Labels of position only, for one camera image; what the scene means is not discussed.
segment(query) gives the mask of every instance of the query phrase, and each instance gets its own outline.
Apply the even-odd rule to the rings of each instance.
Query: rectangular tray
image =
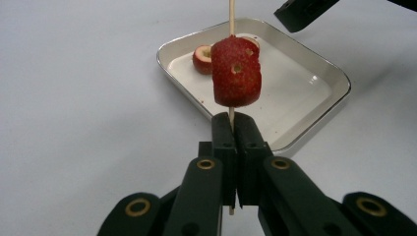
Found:
[[[265,22],[236,19],[235,32],[260,43],[263,76],[260,99],[236,111],[255,119],[274,154],[293,153],[299,148],[295,145],[314,127],[321,127],[325,115],[328,120],[350,93],[349,79],[328,60]],[[214,44],[228,34],[226,22],[173,39],[157,52],[167,78],[208,118],[228,108],[214,102],[211,76],[194,69],[192,55],[198,46]]]

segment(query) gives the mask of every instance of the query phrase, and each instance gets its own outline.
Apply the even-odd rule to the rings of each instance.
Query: tray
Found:
[[[260,99],[236,111],[255,119],[274,154],[293,153],[295,145],[307,133],[320,129],[323,125],[319,123],[328,120],[345,100],[351,88],[349,79],[328,60],[265,22],[237,19],[235,32],[260,43],[263,75]],[[199,45],[213,44],[228,34],[225,22],[173,39],[157,52],[167,78],[208,118],[228,108],[214,102],[211,76],[194,69],[192,54]]]

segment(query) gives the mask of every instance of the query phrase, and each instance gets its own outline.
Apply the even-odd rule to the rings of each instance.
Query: black object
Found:
[[[417,235],[416,224],[385,200],[367,193],[343,203],[326,197],[291,159],[273,156],[255,121],[227,113],[211,119],[212,142],[200,142],[178,188],[159,199],[138,193],[120,201],[98,236],[221,235],[222,207],[258,206],[268,236]]]
[[[296,32],[308,26],[336,2],[338,0],[288,0],[274,14],[288,31]]]

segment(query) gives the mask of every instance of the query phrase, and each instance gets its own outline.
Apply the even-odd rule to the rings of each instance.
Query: white tabletop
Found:
[[[236,1],[349,77],[350,98],[292,158],[329,197],[357,191],[417,221],[417,13],[340,1],[289,33],[284,1]],[[210,122],[156,62],[160,45],[228,19],[227,1],[0,3],[0,235],[95,235],[118,201],[181,184]],[[263,235],[256,210],[223,235]]]

